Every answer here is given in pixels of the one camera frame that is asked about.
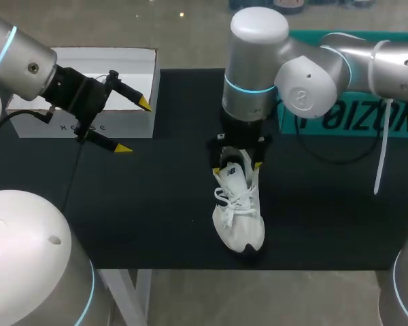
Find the blue light ring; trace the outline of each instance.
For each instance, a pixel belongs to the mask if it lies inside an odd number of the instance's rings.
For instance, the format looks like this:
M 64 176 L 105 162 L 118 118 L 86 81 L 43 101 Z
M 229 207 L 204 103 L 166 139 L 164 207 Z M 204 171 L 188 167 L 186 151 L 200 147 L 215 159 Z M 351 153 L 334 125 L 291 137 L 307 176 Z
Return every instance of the blue light ring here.
M 233 84 L 231 81 L 228 80 L 228 78 L 225 75 L 225 81 L 226 83 L 231 86 L 232 88 L 234 88 L 235 90 L 238 90 L 239 92 L 242 93 L 247 93 L 247 94 L 262 94 L 262 93 L 267 93 L 270 92 L 271 90 L 273 90 L 275 88 L 275 86 L 269 87 L 265 90 L 246 90 L 244 88 L 240 88 L 239 86 Z
M 393 266 L 393 285 L 394 285 L 394 292 L 396 293 L 396 298 L 397 301 L 399 302 L 399 304 L 401 305 L 401 308 L 403 310 L 403 312 L 407 315 L 408 317 L 408 309 L 404 306 L 401 296 L 399 295 L 399 291 L 397 289 L 397 284 L 396 284 L 396 265 L 397 265 L 397 260 L 399 259 L 399 256 L 401 255 L 401 253 L 399 253 L 397 255 L 396 261 L 394 262 L 394 266 Z
M 95 290 L 95 272 L 94 272 L 94 266 L 92 265 L 92 262 L 89 261 L 90 263 L 90 268 L 92 270 L 92 289 L 90 290 L 90 295 L 89 295 L 89 299 L 88 299 L 88 303 L 86 304 L 85 309 L 82 312 L 82 315 L 80 316 L 80 318 L 78 319 L 78 321 L 74 324 L 74 326 L 79 326 L 80 323 L 82 323 L 84 317 L 86 316 L 86 314 L 88 313 L 90 304 L 92 302 L 92 299 L 94 297 L 94 290 Z
M 3 58 L 5 57 L 7 50 L 11 46 L 12 41 L 14 40 L 16 31 L 17 31 L 17 28 L 16 28 L 16 26 L 14 26 L 12 28 L 12 31 L 9 34 L 9 37 L 7 38 L 7 41 L 6 41 L 5 45 L 3 46 L 3 49 L 1 49 L 1 52 L 0 52 L 0 64 L 1 64 L 1 61 L 3 60 Z
M 338 55 L 340 55 L 340 57 L 342 57 L 342 59 L 346 62 L 347 68 L 349 69 L 349 83 L 347 84 L 348 86 L 352 83 L 352 68 L 351 65 L 349 64 L 349 61 L 347 61 L 347 58 L 342 55 L 342 53 L 340 53 L 339 51 L 337 51 L 336 49 L 330 47 L 330 46 L 320 46 L 322 49 L 326 49 L 329 50 L 331 52 L 334 52 Z

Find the black table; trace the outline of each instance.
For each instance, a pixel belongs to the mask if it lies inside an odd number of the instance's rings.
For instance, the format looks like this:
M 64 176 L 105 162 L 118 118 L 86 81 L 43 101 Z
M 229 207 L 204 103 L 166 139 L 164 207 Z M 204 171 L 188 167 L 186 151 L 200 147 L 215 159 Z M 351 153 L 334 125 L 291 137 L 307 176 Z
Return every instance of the black table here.
M 164 70 L 153 139 L 123 139 L 130 155 L 85 144 L 65 216 L 97 268 L 259 270 L 388 269 L 408 237 L 408 139 L 390 139 L 379 195 L 379 148 L 350 166 L 314 160 L 296 137 L 267 123 L 274 143 L 260 172 L 266 245 L 233 255 L 213 227 L 215 181 L 206 142 L 221 131 L 223 70 Z M 306 137 L 332 158 L 369 146 L 360 137 Z M 72 140 L 0 134 L 0 189 L 41 194 L 60 206 L 78 152 Z M 57 175 L 43 178 L 48 171 Z
M 2 89 L 0 96 L 3 103 L 10 98 Z M 4 124 L 0 128 L 0 190 L 32 192 L 63 209 L 78 150 L 73 139 L 20 139 L 11 122 Z

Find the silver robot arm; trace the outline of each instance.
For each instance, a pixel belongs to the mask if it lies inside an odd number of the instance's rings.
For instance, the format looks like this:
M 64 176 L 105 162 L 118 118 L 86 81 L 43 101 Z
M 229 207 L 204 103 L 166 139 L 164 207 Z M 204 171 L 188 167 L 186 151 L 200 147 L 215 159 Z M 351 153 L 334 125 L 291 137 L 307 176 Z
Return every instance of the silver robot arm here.
M 222 100 L 233 119 L 265 119 L 275 103 L 274 85 L 285 106 L 303 118 L 324 115 L 346 90 L 408 101 L 408 43 L 331 33 L 315 47 L 288 31 L 284 16 L 267 8 L 233 17 Z
M 78 121 L 75 129 L 78 141 L 91 141 L 114 152 L 123 148 L 91 130 L 90 125 L 104 109 L 112 91 L 151 111 L 143 94 L 122 83 L 116 71 L 111 70 L 101 83 L 72 68 L 63 68 L 56 61 L 55 51 L 0 19 L 0 86 L 27 101 L 41 96 L 52 107 L 73 115 Z M 46 117 L 32 115 L 48 123 L 52 113 Z

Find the white shoe box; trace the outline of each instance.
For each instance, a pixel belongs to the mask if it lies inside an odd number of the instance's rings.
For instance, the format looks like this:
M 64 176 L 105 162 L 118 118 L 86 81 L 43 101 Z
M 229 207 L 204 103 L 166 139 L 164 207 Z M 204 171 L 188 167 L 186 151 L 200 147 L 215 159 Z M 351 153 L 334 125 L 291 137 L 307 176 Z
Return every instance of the white shoe box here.
M 85 76 L 96 78 L 109 70 L 119 72 L 119 78 L 140 91 L 150 102 L 152 112 L 146 112 L 112 92 L 104 110 L 92 124 L 92 129 L 109 138 L 152 138 L 160 71 L 156 50 L 141 48 L 53 48 L 58 65 L 71 67 Z M 8 113 L 29 109 L 46 113 L 50 108 L 42 97 L 28 102 L 14 95 L 7 104 Z M 21 138 L 74 138 L 77 120 L 66 111 L 56 108 L 49 124 L 31 115 L 17 115 L 11 119 Z

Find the gray floor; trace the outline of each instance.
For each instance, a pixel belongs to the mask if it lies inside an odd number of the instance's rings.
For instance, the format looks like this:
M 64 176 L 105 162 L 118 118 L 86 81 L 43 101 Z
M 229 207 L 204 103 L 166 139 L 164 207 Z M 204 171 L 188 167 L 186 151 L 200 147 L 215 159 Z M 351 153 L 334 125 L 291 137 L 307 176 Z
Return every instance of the gray floor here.
M 233 14 L 226 3 L 0 0 L 0 16 L 49 46 L 158 48 L 162 68 L 223 67 Z M 293 29 L 408 31 L 408 0 L 311 7 L 289 21 Z M 157 270 L 149 324 L 376 326 L 378 293 L 374 272 Z

